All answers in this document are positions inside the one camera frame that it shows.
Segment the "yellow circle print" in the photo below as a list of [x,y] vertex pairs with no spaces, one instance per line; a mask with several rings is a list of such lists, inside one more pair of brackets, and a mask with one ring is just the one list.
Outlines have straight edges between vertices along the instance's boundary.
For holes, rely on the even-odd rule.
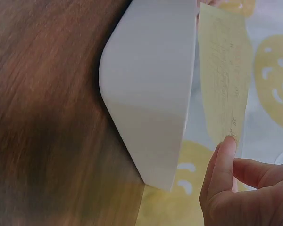
[[262,106],[283,127],[283,35],[270,36],[260,44],[254,77]]
[[[213,152],[184,141],[172,192],[145,186],[136,226],[204,225],[198,201],[207,165]],[[245,191],[239,183],[240,191]]]
[[219,8],[243,16],[251,16],[254,12],[256,0],[224,0]]

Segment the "hand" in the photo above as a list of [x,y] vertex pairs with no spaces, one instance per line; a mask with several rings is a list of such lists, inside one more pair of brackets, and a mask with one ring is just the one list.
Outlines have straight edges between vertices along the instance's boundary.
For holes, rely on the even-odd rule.
[[[234,159],[227,136],[208,164],[199,201],[205,226],[283,226],[283,165]],[[236,192],[237,178],[255,191]]]

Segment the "wooden table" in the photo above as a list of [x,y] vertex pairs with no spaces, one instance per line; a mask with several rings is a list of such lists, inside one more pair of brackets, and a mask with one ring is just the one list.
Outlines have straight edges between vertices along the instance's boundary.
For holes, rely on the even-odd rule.
[[0,226],[134,226],[143,182],[101,101],[128,0],[0,0]]

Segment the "yellow paper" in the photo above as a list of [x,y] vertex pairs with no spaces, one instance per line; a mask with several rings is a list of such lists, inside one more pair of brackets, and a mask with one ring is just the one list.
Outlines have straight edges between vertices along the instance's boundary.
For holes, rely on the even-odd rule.
[[201,93],[208,134],[217,144],[242,133],[252,62],[244,17],[201,4]]

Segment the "white plastic container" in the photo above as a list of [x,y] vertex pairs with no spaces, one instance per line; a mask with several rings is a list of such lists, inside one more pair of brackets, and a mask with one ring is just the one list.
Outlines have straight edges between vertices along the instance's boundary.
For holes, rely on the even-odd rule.
[[100,62],[100,91],[148,185],[171,190],[189,109],[196,0],[133,0]]

